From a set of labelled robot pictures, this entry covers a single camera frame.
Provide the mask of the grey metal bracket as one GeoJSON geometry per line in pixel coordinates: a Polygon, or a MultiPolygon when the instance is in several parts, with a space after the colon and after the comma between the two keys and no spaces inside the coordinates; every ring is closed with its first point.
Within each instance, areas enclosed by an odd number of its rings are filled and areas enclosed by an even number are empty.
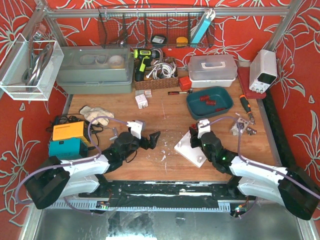
{"type": "Polygon", "coordinates": [[[114,141],[115,139],[118,138],[118,130],[116,127],[112,128],[112,133],[113,133],[113,136],[109,139],[110,141],[114,141]]]}

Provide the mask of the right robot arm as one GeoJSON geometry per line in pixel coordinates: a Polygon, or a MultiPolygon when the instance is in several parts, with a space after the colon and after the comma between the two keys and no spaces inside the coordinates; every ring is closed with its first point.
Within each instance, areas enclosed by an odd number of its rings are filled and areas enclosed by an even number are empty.
{"type": "Polygon", "coordinates": [[[190,145],[200,148],[220,173],[231,176],[231,195],[263,198],[284,206],[292,215],[310,220],[320,203],[320,188],[299,166],[277,167],[247,159],[223,147],[209,126],[189,127],[190,145]]]}

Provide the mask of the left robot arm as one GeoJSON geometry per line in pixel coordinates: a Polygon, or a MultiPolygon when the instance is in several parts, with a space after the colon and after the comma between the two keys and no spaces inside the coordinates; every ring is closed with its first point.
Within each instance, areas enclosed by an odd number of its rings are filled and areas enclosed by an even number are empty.
{"type": "Polygon", "coordinates": [[[56,156],[49,157],[23,184],[39,210],[71,195],[91,194],[106,184],[104,174],[120,168],[139,148],[154,149],[160,135],[157,131],[138,138],[126,131],[98,158],[62,161],[56,156]]]}

